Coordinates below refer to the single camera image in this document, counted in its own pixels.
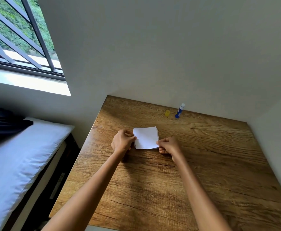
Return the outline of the person's left hand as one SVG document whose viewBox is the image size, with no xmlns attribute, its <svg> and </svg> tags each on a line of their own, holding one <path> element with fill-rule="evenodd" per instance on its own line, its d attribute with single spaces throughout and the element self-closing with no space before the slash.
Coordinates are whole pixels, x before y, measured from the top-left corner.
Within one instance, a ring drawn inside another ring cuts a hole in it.
<svg viewBox="0 0 281 231">
<path fill-rule="evenodd" d="M 131 145 L 127 145 L 126 138 L 133 137 L 134 134 L 132 131 L 127 129 L 121 129 L 114 136 L 111 146 L 114 150 L 114 153 L 125 154 L 128 150 L 131 150 Z"/>
</svg>

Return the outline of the white paper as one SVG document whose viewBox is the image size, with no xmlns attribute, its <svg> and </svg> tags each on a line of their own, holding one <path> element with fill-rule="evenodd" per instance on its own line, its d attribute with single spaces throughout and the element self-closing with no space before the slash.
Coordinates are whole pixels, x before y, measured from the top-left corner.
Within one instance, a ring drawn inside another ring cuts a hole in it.
<svg viewBox="0 0 281 231">
<path fill-rule="evenodd" d="M 136 137 L 134 142 L 135 149 L 157 149 L 156 142 L 159 140 L 157 127 L 134 128 L 133 134 Z"/>
</svg>

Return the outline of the blue glue stick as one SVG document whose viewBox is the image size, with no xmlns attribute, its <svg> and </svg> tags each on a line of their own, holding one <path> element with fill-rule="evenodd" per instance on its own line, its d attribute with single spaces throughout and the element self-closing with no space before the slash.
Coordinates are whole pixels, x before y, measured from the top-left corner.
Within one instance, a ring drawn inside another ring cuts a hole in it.
<svg viewBox="0 0 281 231">
<path fill-rule="evenodd" d="M 185 104 L 182 103 L 182 104 L 180 105 L 180 107 L 178 108 L 176 114 L 175 114 L 175 118 L 178 119 L 178 118 L 180 117 L 180 115 L 181 115 L 181 113 L 183 112 L 184 108 L 185 108 Z"/>
</svg>

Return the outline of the person's right forearm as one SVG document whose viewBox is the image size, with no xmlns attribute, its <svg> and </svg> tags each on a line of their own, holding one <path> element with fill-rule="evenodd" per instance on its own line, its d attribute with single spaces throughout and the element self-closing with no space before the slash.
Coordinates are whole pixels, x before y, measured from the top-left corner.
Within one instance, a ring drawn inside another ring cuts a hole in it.
<svg viewBox="0 0 281 231">
<path fill-rule="evenodd" d="M 174 162 L 180 172 L 184 189 L 199 231 L 232 231 L 220 211 L 209 198 L 185 156 Z"/>
</svg>

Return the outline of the wooden table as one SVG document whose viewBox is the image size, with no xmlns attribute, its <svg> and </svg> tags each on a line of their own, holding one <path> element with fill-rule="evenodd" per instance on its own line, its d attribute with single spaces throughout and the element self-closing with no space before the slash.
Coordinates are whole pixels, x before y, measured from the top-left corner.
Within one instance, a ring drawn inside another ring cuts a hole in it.
<svg viewBox="0 0 281 231">
<path fill-rule="evenodd" d="M 247 123 L 108 95 L 50 212 L 56 212 L 112 154 L 120 129 L 157 127 L 185 157 L 234 231 L 281 231 L 281 185 Z M 132 148 L 89 225 L 122 231 L 198 230 L 180 172 L 157 149 Z"/>
</svg>

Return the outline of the white mattress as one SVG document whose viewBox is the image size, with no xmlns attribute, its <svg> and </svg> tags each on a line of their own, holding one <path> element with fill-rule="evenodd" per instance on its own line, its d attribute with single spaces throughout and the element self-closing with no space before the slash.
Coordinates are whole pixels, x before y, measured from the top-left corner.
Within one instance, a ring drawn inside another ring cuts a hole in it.
<svg viewBox="0 0 281 231">
<path fill-rule="evenodd" d="M 33 125 L 0 143 L 0 230 L 74 129 L 31 117 L 26 120 Z"/>
</svg>

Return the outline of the window with metal grille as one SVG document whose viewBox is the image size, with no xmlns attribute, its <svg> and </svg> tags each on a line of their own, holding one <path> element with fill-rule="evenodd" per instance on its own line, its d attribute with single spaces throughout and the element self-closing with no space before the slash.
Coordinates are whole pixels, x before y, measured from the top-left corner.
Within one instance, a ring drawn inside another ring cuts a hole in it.
<svg viewBox="0 0 281 231">
<path fill-rule="evenodd" d="M 38 0 L 0 0 L 0 69 L 66 81 Z"/>
</svg>

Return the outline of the person's right hand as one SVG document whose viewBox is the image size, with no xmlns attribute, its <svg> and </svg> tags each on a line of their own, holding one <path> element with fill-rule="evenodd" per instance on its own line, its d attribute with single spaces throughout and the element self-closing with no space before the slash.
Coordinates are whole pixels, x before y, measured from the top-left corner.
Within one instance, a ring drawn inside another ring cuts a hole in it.
<svg viewBox="0 0 281 231">
<path fill-rule="evenodd" d="M 170 154 L 172 156 L 173 161 L 175 162 L 177 159 L 182 158 L 183 153 L 181 150 L 181 146 L 176 137 L 166 137 L 165 139 L 169 139 L 169 142 L 165 145 L 159 146 L 160 154 Z"/>
</svg>

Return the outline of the dark bed frame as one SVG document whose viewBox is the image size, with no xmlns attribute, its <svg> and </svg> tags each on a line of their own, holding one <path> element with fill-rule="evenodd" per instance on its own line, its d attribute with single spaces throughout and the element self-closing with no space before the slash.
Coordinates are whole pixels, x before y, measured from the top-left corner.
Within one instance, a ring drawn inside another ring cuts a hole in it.
<svg viewBox="0 0 281 231">
<path fill-rule="evenodd" d="M 69 134 L 0 231 L 41 231 L 80 150 Z"/>
</svg>

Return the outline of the person's left forearm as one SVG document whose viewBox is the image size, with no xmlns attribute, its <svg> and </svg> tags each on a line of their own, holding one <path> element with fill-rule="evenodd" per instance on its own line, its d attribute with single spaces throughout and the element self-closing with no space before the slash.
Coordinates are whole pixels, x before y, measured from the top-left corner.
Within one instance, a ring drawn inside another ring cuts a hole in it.
<svg viewBox="0 0 281 231">
<path fill-rule="evenodd" d="M 115 150 L 41 231 L 85 231 L 117 166 L 130 149 Z"/>
</svg>

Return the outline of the dark cloth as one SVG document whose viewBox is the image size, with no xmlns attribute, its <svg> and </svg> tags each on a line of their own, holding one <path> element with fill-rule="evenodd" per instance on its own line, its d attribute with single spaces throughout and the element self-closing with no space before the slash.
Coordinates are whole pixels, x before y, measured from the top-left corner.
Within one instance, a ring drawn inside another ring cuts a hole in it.
<svg viewBox="0 0 281 231">
<path fill-rule="evenodd" d="M 0 108 L 0 142 L 24 131 L 33 124 L 33 121 L 27 120 L 23 116 Z"/>
</svg>

